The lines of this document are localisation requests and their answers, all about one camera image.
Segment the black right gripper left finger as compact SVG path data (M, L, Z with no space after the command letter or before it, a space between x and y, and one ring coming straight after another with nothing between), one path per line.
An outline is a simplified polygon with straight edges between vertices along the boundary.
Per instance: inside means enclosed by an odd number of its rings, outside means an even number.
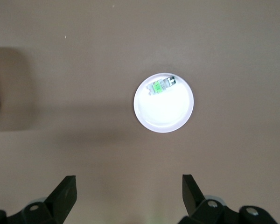
M27 205L8 217L9 224L63 224L77 201L74 175L66 176L43 202Z

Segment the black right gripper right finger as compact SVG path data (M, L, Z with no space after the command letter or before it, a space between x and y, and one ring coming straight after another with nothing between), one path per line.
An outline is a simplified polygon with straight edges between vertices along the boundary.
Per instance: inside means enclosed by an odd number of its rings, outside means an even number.
M192 175L182 176L182 199L188 213L181 224L222 224L224 206L215 199L207 199Z

